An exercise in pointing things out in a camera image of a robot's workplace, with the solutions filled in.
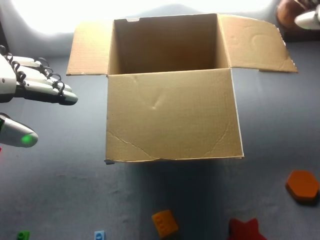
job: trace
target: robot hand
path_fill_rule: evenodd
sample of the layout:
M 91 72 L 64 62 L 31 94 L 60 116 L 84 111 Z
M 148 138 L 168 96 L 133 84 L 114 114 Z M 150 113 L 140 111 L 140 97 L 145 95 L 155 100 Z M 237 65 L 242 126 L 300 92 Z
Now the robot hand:
M 61 81 L 61 76 L 52 71 L 44 58 L 39 60 L 47 66 L 39 60 L 13 56 L 2 45 L 0 53 L 0 103 L 13 98 L 60 105 L 74 105 L 78 101 L 71 87 Z M 37 141 L 38 135 L 30 127 L 0 113 L 0 144 L 29 148 Z

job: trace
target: green building block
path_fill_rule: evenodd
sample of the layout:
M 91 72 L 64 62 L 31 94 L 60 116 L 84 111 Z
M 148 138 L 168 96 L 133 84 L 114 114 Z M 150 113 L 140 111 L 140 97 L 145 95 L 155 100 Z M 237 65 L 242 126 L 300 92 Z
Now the green building block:
M 29 240 L 30 232 L 29 231 L 20 231 L 16 236 L 16 240 Z

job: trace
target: open cardboard box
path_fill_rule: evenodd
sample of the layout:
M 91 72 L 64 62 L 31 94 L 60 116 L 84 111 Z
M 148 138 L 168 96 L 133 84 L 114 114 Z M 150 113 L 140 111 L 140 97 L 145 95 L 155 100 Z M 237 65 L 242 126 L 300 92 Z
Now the open cardboard box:
M 108 160 L 242 158 L 231 68 L 297 72 L 273 24 L 211 13 L 84 22 L 67 75 L 108 76 Z

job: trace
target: green light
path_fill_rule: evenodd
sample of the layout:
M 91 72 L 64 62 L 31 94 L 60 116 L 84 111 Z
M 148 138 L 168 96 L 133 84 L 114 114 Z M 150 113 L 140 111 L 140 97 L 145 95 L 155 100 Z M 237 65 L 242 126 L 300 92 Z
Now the green light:
M 30 134 L 27 134 L 27 135 L 24 135 L 22 138 L 21 138 L 21 142 L 23 144 L 30 144 L 33 140 L 33 137 L 30 135 Z

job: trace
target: star toy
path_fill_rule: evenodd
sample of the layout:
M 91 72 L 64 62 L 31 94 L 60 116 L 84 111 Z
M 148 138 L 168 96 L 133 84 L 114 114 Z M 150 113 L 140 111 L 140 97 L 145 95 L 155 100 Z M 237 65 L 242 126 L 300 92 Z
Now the star toy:
M 242 222 L 232 218 L 229 221 L 230 237 L 228 240 L 267 240 L 259 233 L 258 220 L 251 219 L 248 222 Z

